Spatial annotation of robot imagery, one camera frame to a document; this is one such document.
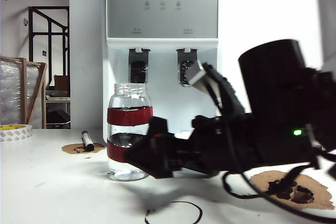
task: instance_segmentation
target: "dispenser spout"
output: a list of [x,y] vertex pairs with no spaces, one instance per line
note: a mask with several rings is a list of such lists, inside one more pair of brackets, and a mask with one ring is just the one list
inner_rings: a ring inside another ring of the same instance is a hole
[[197,49],[184,48],[177,50],[178,72],[180,73],[179,83],[184,87],[189,87],[186,76],[187,69],[197,61]]
[[129,50],[129,82],[146,83],[149,49],[135,48]]

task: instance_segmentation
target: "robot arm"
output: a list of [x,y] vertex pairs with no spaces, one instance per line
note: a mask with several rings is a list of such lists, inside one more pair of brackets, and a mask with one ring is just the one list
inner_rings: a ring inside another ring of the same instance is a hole
[[[229,193],[226,176],[241,174],[259,195],[238,197],[263,196],[294,214],[335,223],[336,219],[299,212],[268,197],[293,182],[303,169],[318,169],[318,155],[336,161],[328,153],[336,149],[332,124],[336,83],[331,73],[306,68],[295,40],[255,47],[245,52],[239,63],[252,113],[244,112],[226,78],[207,63],[198,62],[187,73],[189,84],[208,93],[221,116],[196,116],[188,140],[175,138],[168,132],[165,119],[153,117],[147,136],[127,150],[124,159],[155,178],[172,177],[173,171],[182,167],[208,176],[225,170],[224,188]],[[313,146],[314,141],[321,146]],[[254,167],[302,162],[309,165],[294,168],[278,186],[266,192],[255,188],[244,175]],[[329,170],[334,178],[335,170],[336,165]]]

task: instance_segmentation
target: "glass jar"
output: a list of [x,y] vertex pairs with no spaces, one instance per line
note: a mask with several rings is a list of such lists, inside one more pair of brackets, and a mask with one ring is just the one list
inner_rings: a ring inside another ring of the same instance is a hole
[[110,178],[130,181],[148,176],[141,169],[126,163],[123,153],[141,141],[153,115],[151,101],[144,83],[114,85],[114,95],[108,108],[108,166]]

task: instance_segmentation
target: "green led light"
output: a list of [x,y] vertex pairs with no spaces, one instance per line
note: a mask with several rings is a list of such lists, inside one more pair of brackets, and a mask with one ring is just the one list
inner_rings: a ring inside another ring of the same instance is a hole
[[302,130],[294,130],[294,131],[293,131],[293,134],[294,134],[295,136],[300,136],[300,135],[302,135]]

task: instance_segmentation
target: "white wall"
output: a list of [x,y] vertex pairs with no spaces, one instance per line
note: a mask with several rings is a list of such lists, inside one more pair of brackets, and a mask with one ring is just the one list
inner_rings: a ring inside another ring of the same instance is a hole
[[319,0],[323,39],[323,71],[333,71],[336,79],[336,0]]
[[250,110],[238,57],[248,49],[277,39],[300,42],[310,67],[322,64],[317,0],[219,0],[219,52],[223,75]]
[[69,1],[71,128],[102,127],[103,0]]
[[[102,124],[102,0],[70,0],[72,127]],[[219,0],[223,75],[249,110],[238,57],[264,42],[300,41],[307,66],[322,63],[317,0]]]
[[[8,57],[28,56],[28,26],[23,19],[28,19],[28,6],[67,6],[68,0],[1,0],[1,45],[0,54]],[[63,11],[46,12],[60,23],[66,25],[67,16]],[[47,31],[45,19],[34,15],[34,31]],[[62,55],[61,36],[53,36],[53,59]],[[48,62],[48,57],[42,56],[42,50],[48,52],[47,36],[35,36],[34,61]],[[62,61],[53,60],[53,74],[62,74]]]

